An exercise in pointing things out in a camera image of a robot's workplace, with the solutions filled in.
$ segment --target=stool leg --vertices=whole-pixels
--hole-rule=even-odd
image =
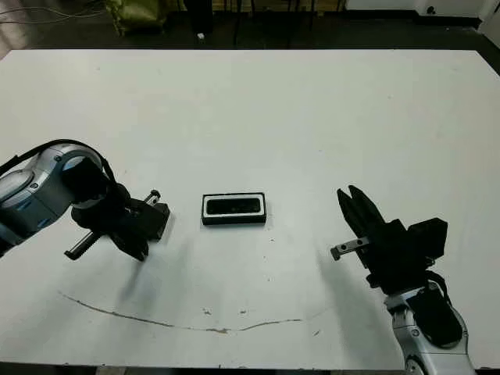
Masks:
[[[238,44],[238,30],[240,28],[240,16],[241,16],[241,3],[243,0],[237,0],[237,15],[236,15],[236,26],[234,27],[234,47]]]
[[[311,0],[311,19],[309,20],[309,31],[313,29],[313,20],[314,20],[314,5],[316,4],[316,0]]]

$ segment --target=metal rod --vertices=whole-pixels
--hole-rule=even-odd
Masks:
[[[100,234],[94,232],[88,232],[85,237],[78,241],[70,250],[66,250],[64,255],[71,260],[77,260],[80,258],[99,238]]]
[[[335,260],[339,260],[342,255],[345,255],[349,252],[355,252],[357,250],[361,250],[362,248],[367,246],[369,243],[370,242],[368,241],[368,238],[362,237],[362,238],[358,238],[357,240],[352,240],[352,241],[337,245],[337,246],[333,247],[330,250],[330,252]]]

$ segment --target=white table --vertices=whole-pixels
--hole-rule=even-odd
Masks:
[[[85,141],[173,212],[143,264],[107,240],[68,260],[68,212],[9,252],[0,360],[400,369],[383,295],[329,254],[354,183],[387,220],[449,222],[434,269],[474,365],[500,366],[500,79],[476,52],[19,51],[0,85],[0,160]],[[201,225],[202,194],[239,191],[266,193],[264,227]]]

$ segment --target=cable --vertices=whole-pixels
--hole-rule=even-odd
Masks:
[[[26,7],[21,7],[21,8],[9,9],[9,10],[6,10],[4,12],[0,12],[0,15],[6,14],[6,13],[26,11],[26,10],[44,10],[47,12],[59,14],[60,16],[64,16],[64,17],[59,18],[57,20],[47,20],[47,21],[12,21],[12,20],[7,20],[7,21],[0,21],[0,23],[22,23],[22,24],[28,24],[28,25],[38,25],[38,24],[46,24],[46,23],[58,23],[58,22],[66,21],[70,18],[89,18],[89,17],[98,16],[100,14],[105,13],[105,10],[98,11],[98,12],[94,12],[92,10],[98,2],[100,2],[100,0],[97,0],[95,2],[95,4],[90,9],[84,9],[84,10],[77,12],[77,13],[74,13],[74,14],[67,14],[64,12],[60,12],[57,9],[48,8],[46,6],[26,6]]]
[[[55,14],[59,14],[60,16],[66,16],[66,17],[82,17],[82,16],[79,16],[79,15],[82,14],[82,13],[87,12],[87,10],[83,10],[81,12],[77,12],[77,13],[74,13],[74,14],[66,14],[66,13],[60,12],[57,9],[47,8],[45,6],[26,6],[26,7],[23,7],[23,8],[9,9],[9,10],[6,10],[4,12],[0,12],[0,16],[2,14],[12,13],[12,12],[20,12],[20,11],[23,11],[23,10],[45,10],[47,12],[52,12],[52,13],[55,13]]]
[[[46,23],[58,23],[58,22],[62,22],[62,21],[70,20],[72,18],[89,18],[89,17],[95,17],[95,16],[98,16],[99,14],[103,14],[105,12],[106,11],[103,10],[102,12],[97,12],[97,13],[89,14],[89,15],[86,15],[86,16],[78,16],[78,17],[71,16],[71,17],[59,18],[58,20],[50,20],[50,21],[32,21],[32,22],[31,21],[0,21],[0,24],[2,24],[2,23],[22,23],[22,24],[26,24],[26,25],[44,25]]]

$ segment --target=dark floor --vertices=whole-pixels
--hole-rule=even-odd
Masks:
[[[19,3],[21,0],[4,0]],[[70,3],[68,13],[81,0]],[[9,9],[2,6],[0,10]],[[31,13],[32,19],[46,19],[46,13]],[[405,18],[360,19],[351,13],[325,13],[312,19],[308,12],[258,12],[242,16],[234,43],[236,15],[218,12],[214,31],[205,44],[191,32],[185,13],[170,15],[163,34],[135,34],[119,37],[107,13],[48,25],[0,24],[0,58],[18,48],[432,48],[477,50],[500,74],[500,50],[473,27],[420,24],[409,14]]]

